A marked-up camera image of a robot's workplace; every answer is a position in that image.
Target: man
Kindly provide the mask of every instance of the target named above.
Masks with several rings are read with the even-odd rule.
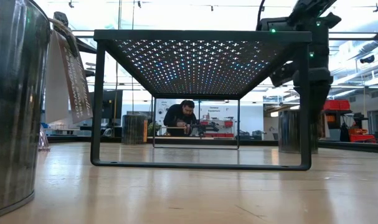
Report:
[[[193,113],[194,102],[191,100],[184,100],[180,105],[172,105],[164,118],[164,125],[167,127],[187,127],[187,124],[195,124],[196,116]],[[167,132],[171,136],[189,136],[191,129],[172,129],[168,128]]]

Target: perforated metal tabletop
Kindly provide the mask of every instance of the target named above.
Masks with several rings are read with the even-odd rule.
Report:
[[[311,33],[95,30],[94,39],[155,98],[239,100]]]

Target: trash can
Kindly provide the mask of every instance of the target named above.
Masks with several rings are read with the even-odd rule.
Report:
[[[34,197],[49,39],[36,3],[0,1],[0,215]]]
[[[279,152],[300,153],[300,111],[287,110],[279,112],[278,150]],[[311,152],[318,153],[317,124],[311,124]]]
[[[127,114],[122,116],[122,143],[145,144],[147,142],[147,116]]]

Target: floor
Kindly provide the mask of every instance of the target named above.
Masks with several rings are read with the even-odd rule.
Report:
[[[243,147],[240,156],[149,147],[102,144],[102,159],[299,161],[275,147]],[[0,223],[378,223],[378,154],[320,149],[306,172],[249,172],[95,167],[89,148],[78,142],[40,152],[34,201]]]

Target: black shirt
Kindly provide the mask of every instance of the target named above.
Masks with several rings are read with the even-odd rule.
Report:
[[[182,105],[172,105],[168,112],[165,115],[164,118],[164,125],[169,127],[176,127],[176,123],[178,120],[182,120],[186,124],[195,124],[196,123],[196,116],[191,114],[190,116],[185,116],[183,114]],[[171,136],[188,136],[191,133],[191,130],[189,134],[184,134],[183,129],[167,129],[167,132],[171,134]]]

